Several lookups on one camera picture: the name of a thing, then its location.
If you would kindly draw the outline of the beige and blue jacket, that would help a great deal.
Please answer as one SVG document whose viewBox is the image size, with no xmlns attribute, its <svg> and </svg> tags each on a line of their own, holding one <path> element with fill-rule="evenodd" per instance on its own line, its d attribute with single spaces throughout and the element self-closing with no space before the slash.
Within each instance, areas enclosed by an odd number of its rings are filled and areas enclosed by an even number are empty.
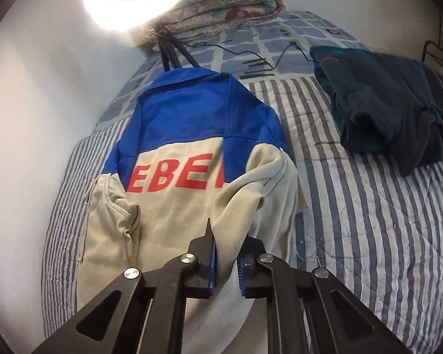
<svg viewBox="0 0 443 354">
<path fill-rule="evenodd" d="M 79 306 L 127 268 L 148 272 L 211 229 L 217 285 L 190 300 L 184 353 L 265 353 L 266 304 L 237 276 L 246 237 L 294 263 L 294 220 L 306 208 L 274 110 L 236 78 L 201 67 L 160 74 L 92 184 L 76 277 Z"/>
</svg>

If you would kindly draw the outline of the black clothes rack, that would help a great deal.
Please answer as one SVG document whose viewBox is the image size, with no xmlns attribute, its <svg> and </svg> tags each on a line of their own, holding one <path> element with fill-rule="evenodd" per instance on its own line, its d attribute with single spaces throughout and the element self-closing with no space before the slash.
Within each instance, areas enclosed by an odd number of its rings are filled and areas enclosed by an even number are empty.
<svg viewBox="0 0 443 354">
<path fill-rule="evenodd" d="M 437 50 L 440 53 L 440 56 L 435 54 L 433 51 L 429 50 L 430 46 L 435 50 Z M 439 65 L 443 69 L 443 48 L 432 40 L 427 40 L 423 44 L 421 62 L 425 63 L 427 57 L 433 60 L 434 65 Z M 438 73 L 438 76 L 441 78 L 441 82 L 443 85 L 443 73 L 442 74 Z"/>
</svg>

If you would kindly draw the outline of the striped blue bed sheet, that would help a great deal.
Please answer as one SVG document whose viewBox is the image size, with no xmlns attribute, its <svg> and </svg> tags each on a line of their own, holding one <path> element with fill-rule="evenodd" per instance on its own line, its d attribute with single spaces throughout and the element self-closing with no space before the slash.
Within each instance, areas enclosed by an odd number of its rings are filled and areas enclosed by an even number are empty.
<svg viewBox="0 0 443 354">
<path fill-rule="evenodd" d="M 309 11 L 196 40 L 197 62 L 231 73 L 270 105 L 302 177 L 296 220 L 301 269 L 328 268 L 415 353 L 443 343 L 443 163 L 402 177 L 383 155 L 347 152 L 330 99 L 305 56 L 312 46 L 360 48 Z"/>
</svg>

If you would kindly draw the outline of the floral folded quilt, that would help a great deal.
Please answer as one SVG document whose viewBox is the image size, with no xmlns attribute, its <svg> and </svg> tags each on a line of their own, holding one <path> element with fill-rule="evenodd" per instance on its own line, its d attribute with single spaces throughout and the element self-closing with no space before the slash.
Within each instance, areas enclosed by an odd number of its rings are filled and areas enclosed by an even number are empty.
<svg viewBox="0 0 443 354">
<path fill-rule="evenodd" d="M 181 0 L 171 10 L 135 30 L 138 45 L 156 40 L 160 23 L 177 39 L 190 39 L 254 25 L 275 18 L 285 9 L 282 0 Z"/>
</svg>

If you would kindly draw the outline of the black tripod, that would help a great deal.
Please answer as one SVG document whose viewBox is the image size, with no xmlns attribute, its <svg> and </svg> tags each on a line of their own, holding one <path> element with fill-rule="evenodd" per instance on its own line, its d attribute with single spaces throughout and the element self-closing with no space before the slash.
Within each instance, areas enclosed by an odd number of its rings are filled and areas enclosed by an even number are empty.
<svg viewBox="0 0 443 354">
<path fill-rule="evenodd" d="M 190 52 L 187 51 L 184 44 L 173 37 L 165 26 L 158 24 L 154 29 L 154 34 L 158 38 L 164 72 L 181 68 L 181 62 L 178 59 L 176 51 L 178 51 L 192 67 L 200 66 Z"/>
</svg>

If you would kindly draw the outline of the dark navy folded garment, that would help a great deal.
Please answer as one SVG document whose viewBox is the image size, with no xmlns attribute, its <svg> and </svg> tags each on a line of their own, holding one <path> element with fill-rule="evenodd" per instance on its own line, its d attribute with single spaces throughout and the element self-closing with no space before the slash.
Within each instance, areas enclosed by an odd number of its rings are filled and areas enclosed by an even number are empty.
<svg viewBox="0 0 443 354">
<path fill-rule="evenodd" d="M 334 46 L 313 46 L 310 57 L 345 149 L 387 154 L 404 177 L 443 162 L 443 85 L 430 67 Z"/>
</svg>

